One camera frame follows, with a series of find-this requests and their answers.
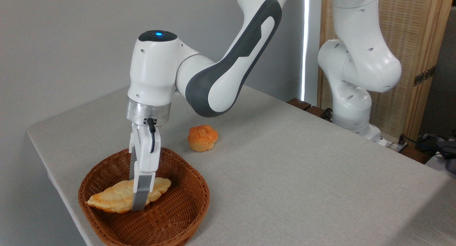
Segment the gray wall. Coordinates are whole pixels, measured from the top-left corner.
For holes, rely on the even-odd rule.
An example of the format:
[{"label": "gray wall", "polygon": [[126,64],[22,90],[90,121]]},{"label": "gray wall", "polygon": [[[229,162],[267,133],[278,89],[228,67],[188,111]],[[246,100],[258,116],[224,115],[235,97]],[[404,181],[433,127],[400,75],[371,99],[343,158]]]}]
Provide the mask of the gray wall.
[{"label": "gray wall", "polygon": [[[0,19],[0,245],[22,246],[84,244],[26,129],[128,86],[142,32],[218,60],[243,17],[236,0],[0,0]],[[289,0],[246,84],[299,97],[301,63],[302,0]]]},{"label": "gray wall", "polygon": [[456,7],[448,17],[420,134],[449,137],[456,129]]}]

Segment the bread roll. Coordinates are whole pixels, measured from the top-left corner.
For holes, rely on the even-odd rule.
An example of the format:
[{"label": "bread roll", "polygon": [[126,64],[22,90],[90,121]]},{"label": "bread roll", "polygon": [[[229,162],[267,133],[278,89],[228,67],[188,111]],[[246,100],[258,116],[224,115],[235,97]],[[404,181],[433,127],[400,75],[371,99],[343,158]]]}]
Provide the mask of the bread roll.
[{"label": "bread roll", "polygon": [[188,133],[188,143],[192,150],[204,152],[214,147],[214,143],[218,139],[217,130],[209,125],[201,125],[190,128]]}]

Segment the brown woven basket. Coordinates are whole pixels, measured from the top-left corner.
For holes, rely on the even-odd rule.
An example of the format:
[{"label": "brown woven basket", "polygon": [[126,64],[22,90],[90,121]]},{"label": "brown woven basket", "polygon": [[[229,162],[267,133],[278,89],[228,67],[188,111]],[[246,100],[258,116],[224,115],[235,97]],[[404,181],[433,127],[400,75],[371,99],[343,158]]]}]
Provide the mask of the brown woven basket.
[{"label": "brown woven basket", "polygon": [[110,214],[85,202],[94,194],[128,180],[128,149],[102,160],[87,174],[78,200],[87,220],[107,245],[185,245],[195,234],[209,206],[209,188],[204,178],[172,150],[161,148],[157,177],[168,178],[171,186],[143,211]]}]

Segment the croissant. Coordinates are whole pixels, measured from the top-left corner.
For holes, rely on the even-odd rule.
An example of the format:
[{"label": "croissant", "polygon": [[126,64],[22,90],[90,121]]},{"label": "croissant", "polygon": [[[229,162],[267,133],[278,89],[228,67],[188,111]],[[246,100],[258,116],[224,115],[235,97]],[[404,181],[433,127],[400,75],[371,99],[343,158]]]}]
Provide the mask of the croissant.
[{"label": "croissant", "polygon": [[187,140],[192,150],[204,152],[214,147],[218,139],[217,130],[209,125],[201,125],[190,128]]},{"label": "croissant", "polygon": [[[134,180],[120,181],[103,192],[92,195],[86,204],[109,213],[129,212],[133,205],[133,184]],[[169,179],[155,178],[154,189],[149,193],[145,205],[158,200],[169,186],[171,186]]]}]

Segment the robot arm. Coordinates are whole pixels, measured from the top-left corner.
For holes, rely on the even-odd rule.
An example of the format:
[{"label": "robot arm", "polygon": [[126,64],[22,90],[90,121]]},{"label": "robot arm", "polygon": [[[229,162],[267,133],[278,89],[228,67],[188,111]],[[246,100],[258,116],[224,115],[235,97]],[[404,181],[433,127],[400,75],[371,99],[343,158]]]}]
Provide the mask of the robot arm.
[{"label": "robot arm", "polygon": [[379,142],[369,124],[372,100],[366,90],[391,90],[401,64],[388,49],[378,22],[378,0],[332,0],[334,30],[340,39],[321,47],[318,64],[328,78],[333,123]]},{"label": "robot arm", "polygon": [[153,189],[160,158],[160,134],[155,127],[168,121],[173,93],[181,93],[201,116],[227,112],[275,33],[285,1],[238,0],[244,24],[216,63],[171,32],[151,30],[139,36],[127,107],[127,119],[132,122],[130,179],[135,180],[132,210],[143,210]]},{"label": "robot arm", "polygon": [[244,24],[223,58],[214,63],[196,55],[181,64],[177,90],[198,114],[215,117],[234,105],[249,72],[280,23],[285,1],[238,0]]}]

